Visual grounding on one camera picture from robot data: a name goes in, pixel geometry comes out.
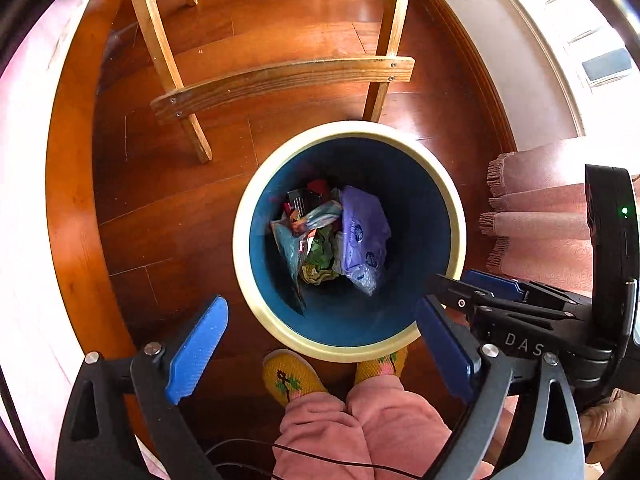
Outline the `person right hand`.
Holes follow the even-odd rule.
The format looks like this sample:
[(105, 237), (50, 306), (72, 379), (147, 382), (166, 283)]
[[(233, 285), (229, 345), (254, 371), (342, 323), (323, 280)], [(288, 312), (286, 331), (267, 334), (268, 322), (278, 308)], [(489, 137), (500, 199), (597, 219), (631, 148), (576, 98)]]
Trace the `person right hand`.
[(582, 440), (591, 445), (587, 464), (612, 465), (638, 425), (640, 396), (615, 389), (608, 402), (593, 406), (579, 416)]

